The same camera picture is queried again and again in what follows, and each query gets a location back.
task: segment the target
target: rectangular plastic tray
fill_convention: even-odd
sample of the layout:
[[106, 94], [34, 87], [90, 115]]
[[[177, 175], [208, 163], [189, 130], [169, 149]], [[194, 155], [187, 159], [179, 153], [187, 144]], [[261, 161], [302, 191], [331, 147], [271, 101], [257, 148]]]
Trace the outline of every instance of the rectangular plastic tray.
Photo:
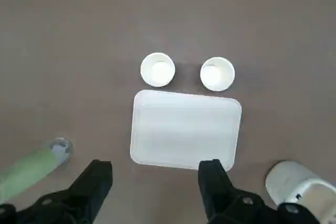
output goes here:
[[198, 169], [234, 164], [241, 106], [230, 98], [142, 90], [134, 98], [131, 157], [138, 164]]

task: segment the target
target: paper cup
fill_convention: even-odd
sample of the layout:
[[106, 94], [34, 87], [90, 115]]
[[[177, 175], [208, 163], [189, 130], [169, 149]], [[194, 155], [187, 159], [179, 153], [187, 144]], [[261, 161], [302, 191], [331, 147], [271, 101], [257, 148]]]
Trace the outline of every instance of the paper cup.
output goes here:
[[148, 85], [162, 87], [173, 79], [175, 65], [168, 55], [154, 52], [143, 59], [140, 74]]
[[231, 86], [235, 79], [235, 69], [230, 61], [222, 57], [213, 57], [201, 67], [201, 81], [212, 91], [223, 91]]

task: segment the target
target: brown table surface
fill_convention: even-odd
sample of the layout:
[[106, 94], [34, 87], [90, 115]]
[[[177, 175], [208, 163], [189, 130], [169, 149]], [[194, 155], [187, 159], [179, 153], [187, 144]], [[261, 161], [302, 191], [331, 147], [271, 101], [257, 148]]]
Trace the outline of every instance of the brown table surface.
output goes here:
[[[205, 223], [193, 170], [141, 166], [129, 154], [135, 94], [149, 53], [174, 60], [162, 90], [235, 98], [243, 107], [235, 186], [272, 204], [264, 180], [280, 160], [336, 182], [336, 0], [0, 0], [0, 168], [68, 136], [71, 162], [12, 200], [66, 188], [94, 158], [114, 185], [99, 223]], [[229, 90], [200, 82], [228, 58]]]

